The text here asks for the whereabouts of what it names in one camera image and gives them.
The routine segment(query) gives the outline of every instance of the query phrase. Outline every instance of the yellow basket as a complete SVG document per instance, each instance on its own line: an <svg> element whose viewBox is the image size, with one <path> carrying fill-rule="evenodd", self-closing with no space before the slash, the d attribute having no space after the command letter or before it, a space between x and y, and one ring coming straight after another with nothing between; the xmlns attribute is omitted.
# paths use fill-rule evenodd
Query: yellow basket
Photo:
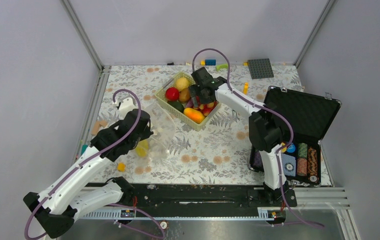
<svg viewBox="0 0 380 240"><path fill-rule="evenodd" d="M190 84L195 84L195 81L193 80L192 76L188 75L187 73L184 73L182 71L175 74L169 81L167 81L156 93L154 94L157 98L157 101L161 107L166 109L168 112L174 114L177 118L181 119L186 124L190 125L194 130L200 131L209 120L211 120L212 116L215 115L215 113L220 109L221 103L218 102L218 104L215 106L215 108L209 113L207 117L200 123L197 124L190 118L188 118L186 115L184 115L182 112L175 109L173 106L168 104L168 100L165 98L165 91L172 87L175 83L175 81L179 78L186 78Z"/></svg>

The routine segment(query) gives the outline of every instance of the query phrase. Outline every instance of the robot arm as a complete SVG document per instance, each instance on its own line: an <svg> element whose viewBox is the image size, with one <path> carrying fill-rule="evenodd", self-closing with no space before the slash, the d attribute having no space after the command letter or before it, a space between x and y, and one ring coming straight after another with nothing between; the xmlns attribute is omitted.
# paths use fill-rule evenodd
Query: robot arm
<svg viewBox="0 0 380 240"><path fill-rule="evenodd" d="M286 176L279 175L279 166L275 152L280 148L283 140L284 123L275 118L272 114L265 112L259 107L274 109L274 105L265 105L262 102L253 100L245 94L240 94L242 98L246 98L253 105L248 104L239 96L234 94L227 86L223 77L213 78L206 68L202 67L194 71L191 76L196 82L190 86L189 91L193 103L197 106L196 96L199 97L200 103L208 104L213 101L219 101L229 106L249 120L249 139L256 150L259 151L262 158L264 168L264 184L272 191L278 190L280 185L280 177L282 183L286 182ZM281 153L279 154L280 165L282 166Z"/></svg>
<svg viewBox="0 0 380 240"><path fill-rule="evenodd" d="M34 211L43 199L46 199L34 216L49 237L54 239L61 236L72 227L76 220L89 212L112 203L128 202L131 199L133 187L123 177L114 178L112 182L99 189L82 195L78 194L96 173L116 161L119 156L126 155L137 146L139 141L153 134L150 130L150 115L141 111L138 124L130 135L120 144L85 162L122 138L136 121L137 115L137 109L133 109L123 120L99 131L77 162L56 182L40 193L29 192L23 198L30 211ZM61 183L59 188L50 195L49 193L59 183Z"/></svg>

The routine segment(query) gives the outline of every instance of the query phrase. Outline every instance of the case latch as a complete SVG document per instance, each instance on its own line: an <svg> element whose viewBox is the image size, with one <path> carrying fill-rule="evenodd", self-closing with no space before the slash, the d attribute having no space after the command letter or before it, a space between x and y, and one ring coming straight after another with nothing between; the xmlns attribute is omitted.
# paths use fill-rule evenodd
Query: case latch
<svg viewBox="0 0 380 240"><path fill-rule="evenodd" d="M329 92L325 92L325 97L324 98L327 99L327 100L333 100L332 94L329 93Z"/></svg>

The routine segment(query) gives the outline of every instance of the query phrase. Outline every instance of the transparent cup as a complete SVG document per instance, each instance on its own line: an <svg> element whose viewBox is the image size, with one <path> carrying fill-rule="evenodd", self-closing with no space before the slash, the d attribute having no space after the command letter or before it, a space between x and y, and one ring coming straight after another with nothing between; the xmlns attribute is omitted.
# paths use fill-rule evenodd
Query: transparent cup
<svg viewBox="0 0 380 240"><path fill-rule="evenodd" d="M157 102L143 110L150 115L150 130L153 131L153 134L147 139L147 142L139 142L134 149L138 156L136 162L138 166L146 166L151 161L166 158L170 154L168 147L176 133L174 120Z"/></svg>

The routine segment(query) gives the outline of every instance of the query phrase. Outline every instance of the wooden block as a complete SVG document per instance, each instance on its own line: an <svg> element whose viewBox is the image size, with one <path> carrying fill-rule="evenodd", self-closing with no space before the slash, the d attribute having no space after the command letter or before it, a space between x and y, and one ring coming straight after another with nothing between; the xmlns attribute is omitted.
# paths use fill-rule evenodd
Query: wooden block
<svg viewBox="0 0 380 240"><path fill-rule="evenodd" d="M104 128L106 128L106 126L108 125L108 121L106 121L106 120L101 120L101 121L99 121L99 123Z"/></svg>
<svg viewBox="0 0 380 240"><path fill-rule="evenodd" d="M91 130L91 135L96 136L100 129L100 122L96 121L93 125L93 129Z"/></svg>
<svg viewBox="0 0 380 240"><path fill-rule="evenodd" d="M93 129L91 129L91 135L96 136L100 130L100 127L106 128L107 125L108 121L106 120L96 121L93 125Z"/></svg>

